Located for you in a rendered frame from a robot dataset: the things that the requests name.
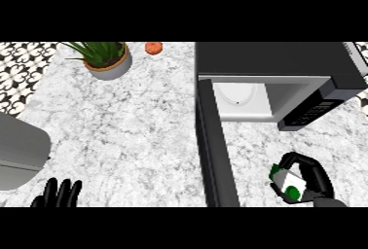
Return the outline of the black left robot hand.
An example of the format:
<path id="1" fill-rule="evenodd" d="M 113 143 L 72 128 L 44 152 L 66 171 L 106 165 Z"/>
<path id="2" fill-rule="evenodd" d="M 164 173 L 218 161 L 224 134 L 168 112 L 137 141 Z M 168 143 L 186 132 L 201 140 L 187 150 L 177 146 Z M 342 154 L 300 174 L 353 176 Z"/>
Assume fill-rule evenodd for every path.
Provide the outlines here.
<path id="1" fill-rule="evenodd" d="M 81 190 L 81 180 L 72 182 L 69 179 L 57 184 L 57 179 L 47 180 L 42 194 L 31 202 L 31 207 L 75 207 L 78 205 L 78 194 Z"/>

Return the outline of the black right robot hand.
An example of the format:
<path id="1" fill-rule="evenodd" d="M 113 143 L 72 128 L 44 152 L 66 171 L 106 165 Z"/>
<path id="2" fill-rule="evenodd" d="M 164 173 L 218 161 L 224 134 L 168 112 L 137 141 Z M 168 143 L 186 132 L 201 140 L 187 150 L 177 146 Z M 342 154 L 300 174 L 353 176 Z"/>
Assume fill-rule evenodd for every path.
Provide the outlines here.
<path id="1" fill-rule="evenodd" d="M 291 200 L 279 191 L 273 182 L 270 183 L 276 195 L 286 204 L 313 203 L 316 197 L 335 198 L 334 186 L 319 161 L 297 152 L 288 152 L 283 154 L 280 162 L 274 164 L 288 169 L 306 181 L 301 200 Z"/>

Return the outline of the white green milk carton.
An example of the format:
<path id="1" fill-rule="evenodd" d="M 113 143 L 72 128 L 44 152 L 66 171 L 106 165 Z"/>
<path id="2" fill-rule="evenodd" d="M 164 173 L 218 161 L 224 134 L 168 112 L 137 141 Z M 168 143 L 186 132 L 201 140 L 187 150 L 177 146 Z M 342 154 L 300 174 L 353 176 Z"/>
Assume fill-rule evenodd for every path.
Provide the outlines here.
<path id="1" fill-rule="evenodd" d="M 280 168 L 276 164 L 272 165 L 269 178 L 286 197 L 291 200 L 301 200 L 306 190 L 306 181 L 288 169 Z"/>

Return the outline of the dark grey microwave door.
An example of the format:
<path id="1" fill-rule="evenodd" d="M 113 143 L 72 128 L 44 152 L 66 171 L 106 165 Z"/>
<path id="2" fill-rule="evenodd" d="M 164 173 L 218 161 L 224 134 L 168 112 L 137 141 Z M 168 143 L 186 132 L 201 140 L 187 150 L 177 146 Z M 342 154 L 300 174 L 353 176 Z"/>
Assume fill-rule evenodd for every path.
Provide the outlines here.
<path id="1" fill-rule="evenodd" d="M 195 86 L 195 135 L 207 206 L 239 207 L 235 177 L 209 80 L 199 80 Z"/>

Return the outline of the black microwave oven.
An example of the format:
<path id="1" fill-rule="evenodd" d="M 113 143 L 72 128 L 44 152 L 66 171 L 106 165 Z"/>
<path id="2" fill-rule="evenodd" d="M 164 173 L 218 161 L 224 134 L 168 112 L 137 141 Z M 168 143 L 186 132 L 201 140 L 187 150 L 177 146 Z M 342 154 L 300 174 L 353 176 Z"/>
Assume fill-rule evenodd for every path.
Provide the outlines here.
<path id="1" fill-rule="evenodd" d="M 295 131 L 366 89 L 368 64 L 350 42 L 198 42 L 196 80 L 220 120 Z"/>

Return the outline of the grey rounded appliance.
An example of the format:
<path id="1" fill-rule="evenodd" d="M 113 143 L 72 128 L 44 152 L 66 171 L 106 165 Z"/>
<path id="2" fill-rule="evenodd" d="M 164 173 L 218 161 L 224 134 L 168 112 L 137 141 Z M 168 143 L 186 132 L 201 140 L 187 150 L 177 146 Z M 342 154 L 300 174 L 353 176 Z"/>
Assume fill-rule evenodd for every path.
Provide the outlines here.
<path id="1" fill-rule="evenodd" d="M 31 180 L 48 154 L 47 132 L 0 112 L 0 191 L 16 189 Z"/>

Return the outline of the green plant in grey pot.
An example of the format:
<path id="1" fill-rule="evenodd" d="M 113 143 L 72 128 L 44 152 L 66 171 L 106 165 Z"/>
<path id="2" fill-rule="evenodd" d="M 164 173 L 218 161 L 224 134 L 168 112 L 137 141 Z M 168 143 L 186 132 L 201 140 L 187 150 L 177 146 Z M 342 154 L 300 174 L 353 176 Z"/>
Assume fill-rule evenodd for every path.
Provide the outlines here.
<path id="1" fill-rule="evenodd" d="M 81 54 L 78 59 L 102 81 L 118 79 L 131 68 L 131 53 L 125 42 L 63 42 Z"/>

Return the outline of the small orange fruit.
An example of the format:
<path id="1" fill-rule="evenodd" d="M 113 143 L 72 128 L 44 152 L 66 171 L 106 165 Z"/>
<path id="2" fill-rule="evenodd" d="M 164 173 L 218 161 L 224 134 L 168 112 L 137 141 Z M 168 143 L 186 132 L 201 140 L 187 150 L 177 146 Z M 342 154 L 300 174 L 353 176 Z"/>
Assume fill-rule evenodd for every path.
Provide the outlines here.
<path id="1" fill-rule="evenodd" d="M 146 42 L 144 43 L 144 51 L 150 55 L 158 54 L 159 52 L 162 52 L 162 43 L 161 42 Z"/>

